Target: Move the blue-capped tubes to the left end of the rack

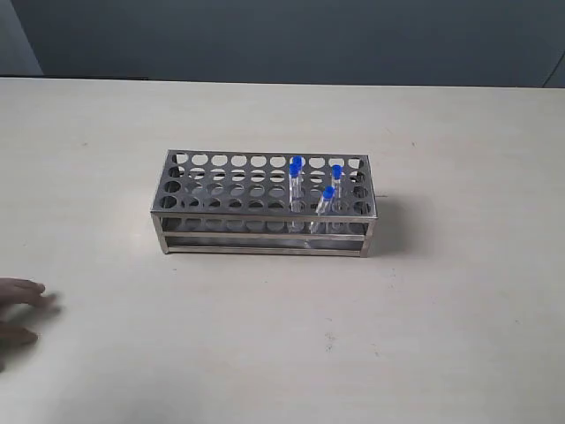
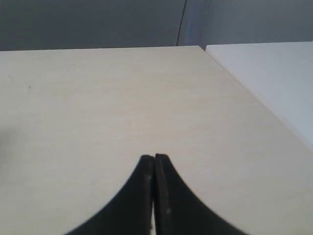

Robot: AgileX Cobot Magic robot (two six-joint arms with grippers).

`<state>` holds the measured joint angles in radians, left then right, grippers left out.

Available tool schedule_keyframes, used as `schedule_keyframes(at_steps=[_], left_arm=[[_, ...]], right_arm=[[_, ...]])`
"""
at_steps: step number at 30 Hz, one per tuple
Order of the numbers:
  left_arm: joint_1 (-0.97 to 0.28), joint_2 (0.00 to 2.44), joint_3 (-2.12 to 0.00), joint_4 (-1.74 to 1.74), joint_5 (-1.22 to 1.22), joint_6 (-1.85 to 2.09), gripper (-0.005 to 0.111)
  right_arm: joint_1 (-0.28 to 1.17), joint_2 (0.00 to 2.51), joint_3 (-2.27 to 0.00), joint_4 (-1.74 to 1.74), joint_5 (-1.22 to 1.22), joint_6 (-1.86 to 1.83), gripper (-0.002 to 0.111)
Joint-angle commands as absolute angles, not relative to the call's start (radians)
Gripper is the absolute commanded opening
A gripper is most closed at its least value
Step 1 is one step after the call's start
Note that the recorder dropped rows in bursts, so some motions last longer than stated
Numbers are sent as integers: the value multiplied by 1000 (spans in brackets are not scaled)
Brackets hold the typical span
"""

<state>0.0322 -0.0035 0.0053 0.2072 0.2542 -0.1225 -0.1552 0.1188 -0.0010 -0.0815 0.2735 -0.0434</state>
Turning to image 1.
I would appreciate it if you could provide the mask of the person's bare hand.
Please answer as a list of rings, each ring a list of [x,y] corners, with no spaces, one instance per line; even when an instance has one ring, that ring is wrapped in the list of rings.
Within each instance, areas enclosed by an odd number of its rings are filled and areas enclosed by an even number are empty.
[[[28,351],[39,334],[29,325],[60,314],[55,293],[47,293],[44,284],[13,277],[1,278],[1,372],[14,355]]]

